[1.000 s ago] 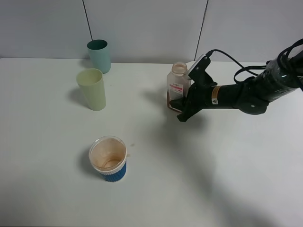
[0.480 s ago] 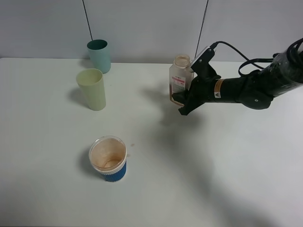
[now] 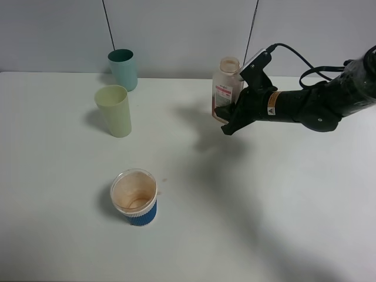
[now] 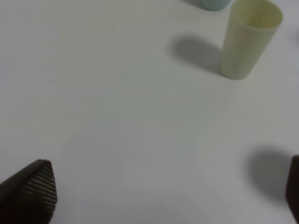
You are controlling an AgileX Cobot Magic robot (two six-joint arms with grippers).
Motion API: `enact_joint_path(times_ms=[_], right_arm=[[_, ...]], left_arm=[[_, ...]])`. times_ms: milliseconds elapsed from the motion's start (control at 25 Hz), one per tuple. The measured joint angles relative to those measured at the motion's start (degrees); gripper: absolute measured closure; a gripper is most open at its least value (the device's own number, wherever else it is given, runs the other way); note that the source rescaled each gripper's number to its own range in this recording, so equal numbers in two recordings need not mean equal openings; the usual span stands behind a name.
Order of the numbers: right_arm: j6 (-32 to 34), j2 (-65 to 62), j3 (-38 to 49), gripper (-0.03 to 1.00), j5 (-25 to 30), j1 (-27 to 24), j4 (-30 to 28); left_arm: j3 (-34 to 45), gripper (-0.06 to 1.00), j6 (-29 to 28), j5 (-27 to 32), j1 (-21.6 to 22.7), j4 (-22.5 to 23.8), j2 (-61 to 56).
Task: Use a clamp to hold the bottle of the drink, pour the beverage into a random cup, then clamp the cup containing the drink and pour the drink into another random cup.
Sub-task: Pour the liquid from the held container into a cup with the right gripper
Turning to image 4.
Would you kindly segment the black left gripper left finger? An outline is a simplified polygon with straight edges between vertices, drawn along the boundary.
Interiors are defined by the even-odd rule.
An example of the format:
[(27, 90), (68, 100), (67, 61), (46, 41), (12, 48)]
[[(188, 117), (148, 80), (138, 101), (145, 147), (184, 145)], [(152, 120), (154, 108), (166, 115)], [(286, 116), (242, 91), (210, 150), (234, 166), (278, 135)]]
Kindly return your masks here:
[(2, 224), (48, 224), (56, 204), (56, 182), (49, 160), (36, 160), (0, 184)]

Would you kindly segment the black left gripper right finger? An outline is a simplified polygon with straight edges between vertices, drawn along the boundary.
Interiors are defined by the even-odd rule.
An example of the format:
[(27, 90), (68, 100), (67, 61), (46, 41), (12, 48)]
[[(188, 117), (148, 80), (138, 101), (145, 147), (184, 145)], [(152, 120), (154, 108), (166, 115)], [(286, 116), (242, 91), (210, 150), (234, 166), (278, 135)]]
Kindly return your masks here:
[(285, 197), (290, 208), (290, 211), (299, 223), (299, 156), (295, 155), (292, 158), (287, 184), (285, 188)]

